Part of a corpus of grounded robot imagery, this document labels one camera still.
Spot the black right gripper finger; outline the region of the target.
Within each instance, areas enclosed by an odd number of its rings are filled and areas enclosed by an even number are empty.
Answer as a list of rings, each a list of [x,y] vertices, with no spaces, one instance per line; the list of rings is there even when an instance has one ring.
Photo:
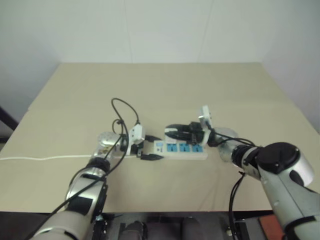
[[[171,139],[175,139],[179,141],[192,140],[192,134],[189,132],[169,131],[169,132],[166,132],[165,135]]]
[[[188,124],[170,124],[166,126],[167,129],[175,129],[176,131],[189,131],[190,126]]]

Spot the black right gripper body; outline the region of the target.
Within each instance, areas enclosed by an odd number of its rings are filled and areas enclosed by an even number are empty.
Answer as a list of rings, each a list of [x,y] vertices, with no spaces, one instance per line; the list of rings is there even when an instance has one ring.
[[[206,145],[208,142],[208,126],[200,122],[191,122],[189,125],[190,137],[186,140],[190,145]]]

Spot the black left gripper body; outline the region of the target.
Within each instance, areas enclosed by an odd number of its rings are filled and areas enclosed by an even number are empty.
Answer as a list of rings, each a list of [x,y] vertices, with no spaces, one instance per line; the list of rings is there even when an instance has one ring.
[[[148,156],[143,153],[144,149],[144,142],[141,142],[139,144],[132,144],[130,148],[130,155],[137,157],[141,160],[147,160]]]

